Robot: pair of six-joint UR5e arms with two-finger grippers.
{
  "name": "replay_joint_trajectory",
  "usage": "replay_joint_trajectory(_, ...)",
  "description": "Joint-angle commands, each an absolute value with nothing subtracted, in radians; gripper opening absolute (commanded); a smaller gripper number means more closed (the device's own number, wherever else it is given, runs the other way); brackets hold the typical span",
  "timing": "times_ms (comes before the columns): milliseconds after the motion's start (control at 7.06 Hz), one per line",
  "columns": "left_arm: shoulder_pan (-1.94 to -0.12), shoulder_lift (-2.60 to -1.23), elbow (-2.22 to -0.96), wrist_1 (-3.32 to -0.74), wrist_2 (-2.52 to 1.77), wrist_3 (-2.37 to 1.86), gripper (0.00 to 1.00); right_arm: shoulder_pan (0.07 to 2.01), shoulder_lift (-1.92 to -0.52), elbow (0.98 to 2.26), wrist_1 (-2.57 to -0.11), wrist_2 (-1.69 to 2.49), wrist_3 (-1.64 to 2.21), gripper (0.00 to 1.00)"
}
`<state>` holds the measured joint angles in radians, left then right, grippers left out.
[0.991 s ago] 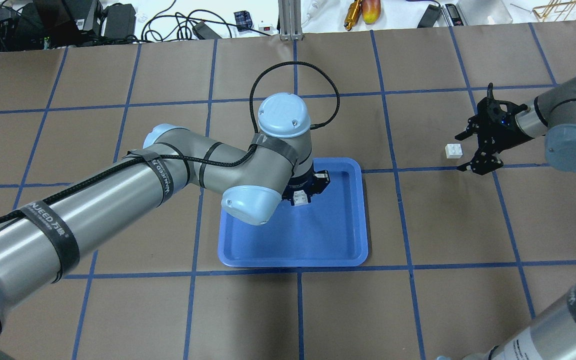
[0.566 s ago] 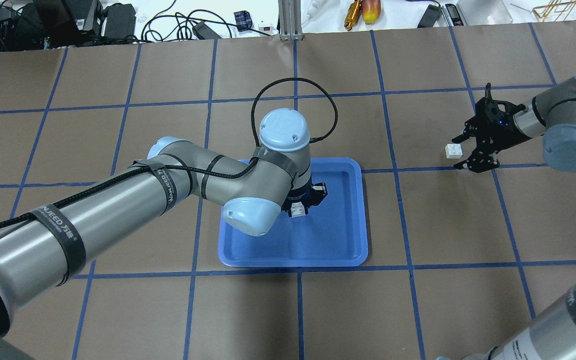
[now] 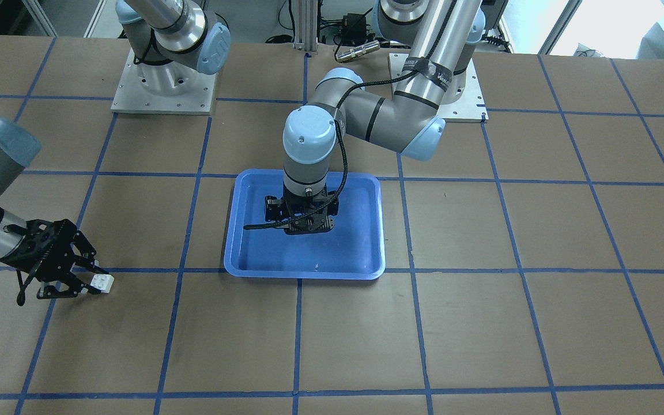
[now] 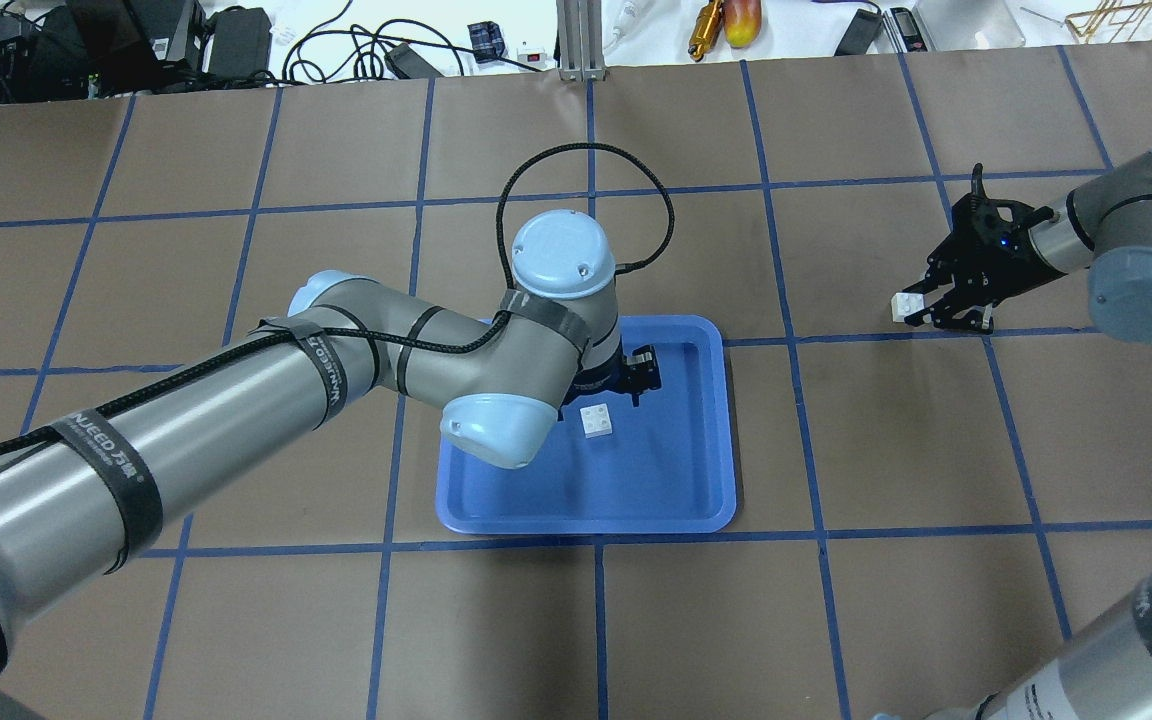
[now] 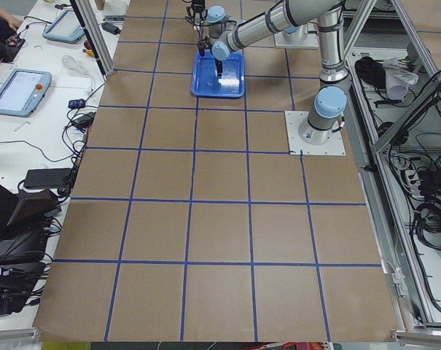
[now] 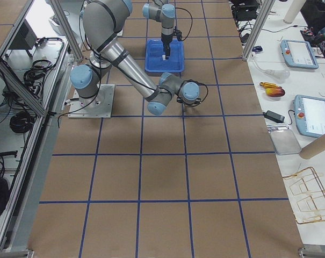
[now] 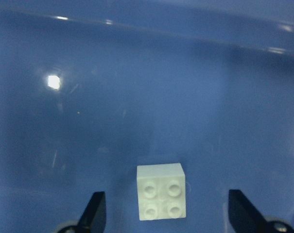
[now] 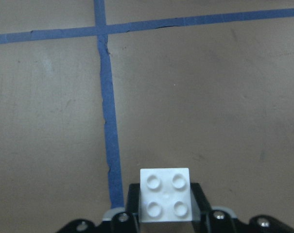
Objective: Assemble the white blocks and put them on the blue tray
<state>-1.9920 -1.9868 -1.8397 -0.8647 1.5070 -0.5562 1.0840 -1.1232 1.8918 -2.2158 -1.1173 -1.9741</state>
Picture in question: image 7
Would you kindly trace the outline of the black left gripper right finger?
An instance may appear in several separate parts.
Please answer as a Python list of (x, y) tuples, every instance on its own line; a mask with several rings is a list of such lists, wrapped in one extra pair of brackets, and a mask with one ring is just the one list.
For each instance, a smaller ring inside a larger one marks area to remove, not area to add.
[(236, 233), (291, 233), (293, 228), (283, 220), (267, 220), (238, 189), (228, 193), (228, 219)]

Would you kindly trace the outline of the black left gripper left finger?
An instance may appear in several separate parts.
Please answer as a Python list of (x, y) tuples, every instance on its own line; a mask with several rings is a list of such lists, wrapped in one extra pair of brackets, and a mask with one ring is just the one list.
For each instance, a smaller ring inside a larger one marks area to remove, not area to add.
[(77, 224), (78, 233), (103, 233), (106, 226), (105, 192), (95, 192)]

